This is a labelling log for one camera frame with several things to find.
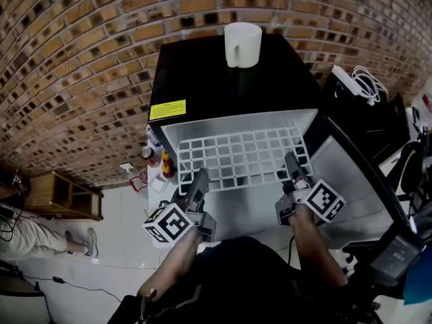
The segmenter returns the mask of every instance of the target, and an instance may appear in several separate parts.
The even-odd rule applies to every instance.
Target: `cup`
[[[251,68],[258,63],[263,31],[251,23],[231,23],[225,28],[225,57],[231,68]]]

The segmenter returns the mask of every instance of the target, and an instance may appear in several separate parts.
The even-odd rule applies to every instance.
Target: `microwave door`
[[[314,174],[346,201],[332,223],[321,226],[330,248],[378,240],[395,223],[409,225],[393,189],[379,168],[326,117],[316,117],[304,136]]]

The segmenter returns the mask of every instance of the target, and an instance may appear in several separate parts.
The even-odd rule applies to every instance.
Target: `wire rack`
[[[200,168],[209,172],[209,192],[289,180],[284,171],[289,151],[311,176],[311,160],[297,127],[182,140],[177,153],[180,194],[187,193]]]

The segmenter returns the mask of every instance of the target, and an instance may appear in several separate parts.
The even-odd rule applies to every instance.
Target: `wooden furniture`
[[[24,209],[38,215],[57,219],[102,220],[103,194],[89,190],[55,173],[30,179],[31,191]]]

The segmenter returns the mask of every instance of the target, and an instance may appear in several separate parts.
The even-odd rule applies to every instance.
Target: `yellow label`
[[[181,114],[186,114],[186,100],[153,105],[150,110],[150,120]]]

